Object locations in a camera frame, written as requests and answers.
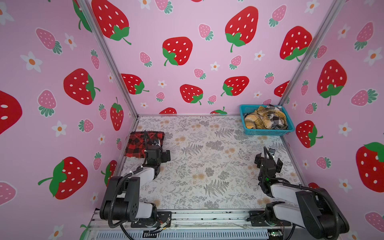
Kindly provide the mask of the red black plaid shirt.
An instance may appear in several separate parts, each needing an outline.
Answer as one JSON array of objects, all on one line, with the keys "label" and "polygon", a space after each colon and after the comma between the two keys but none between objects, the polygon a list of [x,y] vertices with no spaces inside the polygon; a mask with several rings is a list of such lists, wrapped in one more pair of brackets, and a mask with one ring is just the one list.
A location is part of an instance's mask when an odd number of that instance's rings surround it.
[{"label": "red black plaid shirt", "polygon": [[[153,142],[159,140],[160,146],[163,146],[163,140],[165,138],[164,132],[147,131],[150,140]],[[129,136],[128,145],[125,150],[125,157],[128,158],[145,158],[146,153],[145,146],[145,132],[132,132]]]}]

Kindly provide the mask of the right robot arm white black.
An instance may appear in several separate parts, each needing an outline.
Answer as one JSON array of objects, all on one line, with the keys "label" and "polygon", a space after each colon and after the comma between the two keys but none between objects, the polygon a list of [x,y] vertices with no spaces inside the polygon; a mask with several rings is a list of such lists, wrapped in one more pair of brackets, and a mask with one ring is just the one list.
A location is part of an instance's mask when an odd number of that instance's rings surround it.
[{"label": "right robot arm white black", "polygon": [[315,239],[337,240],[350,230],[350,225],[324,188],[309,188],[278,178],[283,162],[275,158],[275,150],[264,148],[255,157],[259,186],[264,194],[276,201],[266,205],[263,218],[268,224],[290,222],[301,227]]}]

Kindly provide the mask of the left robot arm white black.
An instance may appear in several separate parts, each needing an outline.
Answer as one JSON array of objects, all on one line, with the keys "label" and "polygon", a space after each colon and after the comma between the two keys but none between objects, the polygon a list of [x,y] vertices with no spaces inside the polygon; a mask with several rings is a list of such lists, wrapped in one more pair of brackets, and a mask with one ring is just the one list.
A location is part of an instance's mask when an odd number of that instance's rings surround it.
[{"label": "left robot arm white black", "polygon": [[144,163],[135,171],[123,177],[112,177],[107,186],[100,218],[108,221],[110,228],[121,227],[123,223],[143,222],[154,226],[158,222],[157,207],[153,203],[140,202],[140,189],[156,179],[161,164],[171,160],[171,152],[163,151],[159,145],[149,146],[145,150]]}]

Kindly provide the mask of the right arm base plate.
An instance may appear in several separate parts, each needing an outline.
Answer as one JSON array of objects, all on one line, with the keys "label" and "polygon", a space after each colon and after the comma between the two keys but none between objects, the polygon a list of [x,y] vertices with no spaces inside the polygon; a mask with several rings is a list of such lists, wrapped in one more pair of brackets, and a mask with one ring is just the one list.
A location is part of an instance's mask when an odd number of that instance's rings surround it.
[{"label": "right arm base plate", "polygon": [[291,227],[292,223],[279,220],[265,211],[256,210],[249,211],[249,216],[246,218],[253,227]]}]

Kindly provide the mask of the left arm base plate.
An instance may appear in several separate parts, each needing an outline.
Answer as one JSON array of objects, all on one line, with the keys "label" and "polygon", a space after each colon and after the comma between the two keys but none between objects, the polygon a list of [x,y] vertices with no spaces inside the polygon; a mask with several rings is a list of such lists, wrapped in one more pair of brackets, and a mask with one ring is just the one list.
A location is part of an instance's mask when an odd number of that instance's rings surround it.
[{"label": "left arm base plate", "polygon": [[140,218],[131,223],[131,228],[168,228],[171,226],[172,212],[160,211],[150,218]]}]

